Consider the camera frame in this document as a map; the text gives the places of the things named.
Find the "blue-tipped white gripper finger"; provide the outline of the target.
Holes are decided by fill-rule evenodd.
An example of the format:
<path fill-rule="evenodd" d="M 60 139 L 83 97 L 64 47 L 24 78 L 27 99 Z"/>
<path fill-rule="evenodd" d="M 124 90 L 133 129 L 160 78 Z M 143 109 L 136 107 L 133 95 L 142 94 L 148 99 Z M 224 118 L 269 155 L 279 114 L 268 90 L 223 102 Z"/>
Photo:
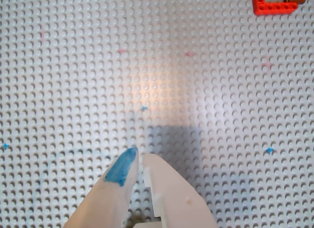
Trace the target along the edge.
<path fill-rule="evenodd" d="M 126 149 L 94 184 L 65 228 L 120 228 L 126 219 L 137 180 L 137 147 Z"/>

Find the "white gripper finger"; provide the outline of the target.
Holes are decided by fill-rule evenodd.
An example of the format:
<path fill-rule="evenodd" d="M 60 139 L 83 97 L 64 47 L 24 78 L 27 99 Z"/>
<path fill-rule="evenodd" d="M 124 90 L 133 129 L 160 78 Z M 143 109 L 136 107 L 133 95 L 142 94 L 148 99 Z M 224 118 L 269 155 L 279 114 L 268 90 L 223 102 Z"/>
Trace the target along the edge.
<path fill-rule="evenodd" d="M 155 154 L 142 157 L 144 184 L 151 189 L 154 216 L 160 222 L 143 228 L 216 228 L 205 200 L 165 160 Z"/>

